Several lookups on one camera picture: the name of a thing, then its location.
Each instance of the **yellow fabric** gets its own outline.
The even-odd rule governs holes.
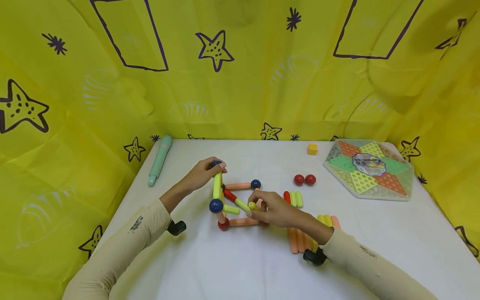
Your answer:
[[[478,256],[479,6],[4,1],[0,290],[59,299],[165,133],[388,140]]]

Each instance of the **blue ball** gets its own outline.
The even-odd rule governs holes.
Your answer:
[[[213,168],[213,167],[215,167],[216,165],[221,164],[221,163],[222,163],[221,160],[214,160],[213,163],[210,164],[210,168]]]
[[[214,214],[218,214],[219,212],[223,211],[223,203],[220,199],[213,199],[210,201],[209,205],[210,211]]]
[[[252,189],[256,189],[256,188],[260,188],[262,186],[262,184],[260,183],[260,180],[254,179],[250,183],[250,186],[252,187]]]

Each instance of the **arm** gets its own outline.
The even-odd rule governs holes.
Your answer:
[[[100,247],[68,283],[63,300],[108,300],[110,291],[135,257],[167,229],[170,213],[192,191],[204,186],[225,163],[212,169],[216,158],[200,161],[179,183],[140,210]]]
[[[316,240],[325,256],[358,279],[380,300],[435,300],[424,286],[339,228],[331,228],[293,207],[277,193],[254,191],[249,202],[262,201],[261,212],[249,217],[280,227],[294,227]]]
[[[307,213],[303,214],[297,228],[315,239],[333,264],[358,279],[380,300],[437,299],[418,281],[357,242],[353,236],[339,228],[334,230]]]

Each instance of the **person's left hand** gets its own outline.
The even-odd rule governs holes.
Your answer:
[[[216,160],[220,160],[222,163],[210,168],[210,165]],[[215,174],[226,173],[226,166],[223,160],[214,156],[201,160],[180,180],[179,184],[189,192],[193,192],[206,185]]]

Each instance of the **beige sleeve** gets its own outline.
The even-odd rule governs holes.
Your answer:
[[[170,221],[170,214],[159,200],[142,207],[83,265],[67,285],[62,299],[108,300],[125,269],[162,235]]]
[[[330,240],[320,245],[325,256],[358,279],[380,300],[437,299],[407,273],[335,227]]]

